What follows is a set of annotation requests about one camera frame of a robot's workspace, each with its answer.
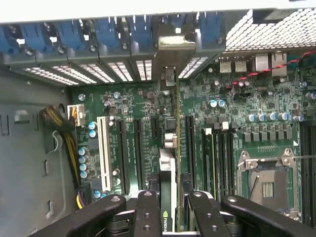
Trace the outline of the long black expansion slot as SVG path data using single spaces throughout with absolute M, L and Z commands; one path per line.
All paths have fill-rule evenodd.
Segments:
M 195 130 L 194 117 L 185 116 L 187 167 L 191 175 L 191 183 L 196 188 L 196 152 L 195 152 Z
M 120 160 L 120 180 L 121 190 L 123 194 L 130 192 L 129 168 L 128 168 L 128 154 L 127 154 L 127 139 L 125 121 L 120 119 L 117 121 L 118 132 L 118 155 Z
M 146 173 L 145 173 L 145 168 L 144 168 L 142 120 L 134 119 L 133 125 L 134 125 L 134 148 L 135 148 L 138 189 L 144 190 L 146 187 Z

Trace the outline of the CPU socket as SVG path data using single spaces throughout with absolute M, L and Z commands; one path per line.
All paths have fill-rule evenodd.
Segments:
M 237 195 L 301 221 L 297 162 L 291 148 L 272 157 L 242 150 L 237 163 Z

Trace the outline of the white expansion slot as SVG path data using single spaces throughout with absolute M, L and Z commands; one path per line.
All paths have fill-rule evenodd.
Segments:
M 112 187 L 112 163 L 109 143 L 109 118 L 97 117 L 98 146 L 101 171 L 102 191 L 110 191 Z

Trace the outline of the short black expansion slot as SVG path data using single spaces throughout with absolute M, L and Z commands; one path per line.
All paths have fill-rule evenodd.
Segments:
M 158 139 L 159 137 L 159 119 L 157 117 L 151 118 L 152 138 Z

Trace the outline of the white power connector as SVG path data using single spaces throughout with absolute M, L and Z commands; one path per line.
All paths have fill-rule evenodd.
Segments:
M 84 104 L 68 105 L 67 106 L 68 118 L 72 117 L 76 127 L 85 126 L 85 107 Z

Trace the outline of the green motherboard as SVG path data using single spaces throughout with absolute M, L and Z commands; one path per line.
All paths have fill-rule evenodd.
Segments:
M 297 60 L 283 54 L 285 68 L 246 77 L 246 58 L 221 59 L 193 79 L 180 82 L 181 174 L 187 167 L 185 116 L 194 117 L 196 188 L 216 200 L 237 194 L 237 163 L 242 150 L 251 157 L 272 157 L 291 148 L 297 162 L 301 222 L 316 226 L 316 55 Z M 117 121 L 125 121 L 131 194 L 138 189 L 134 119 L 143 125 L 147 176 L 159 174 L 163 118 L 171 111 L 170 96 L 158 82 L 83 86 L 71 90 L 84 104 L 85 126 L 76 131 L 78 200 L 97 201 L 121 190 Z M 109 118 L 112 187 L 102 191 L 97 117 Z M 159 119 L 152 138 L 151 118 Z

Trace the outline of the open PC case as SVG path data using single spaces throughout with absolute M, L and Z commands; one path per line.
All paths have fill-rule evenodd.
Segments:
M 0 237 L 96 202 L 78 200 L 71 90 L 161 85 L 158 39 L 173 35 L 195 43 L 180 82 L 236 57 L 249 60 L 246 77 L 271 73 L 283 54 L 316 55 L 316 0 L 0 0 Z M 185 202 L 181 188 L 177 232 L 161 224 L 161 237 L 200 237 Z

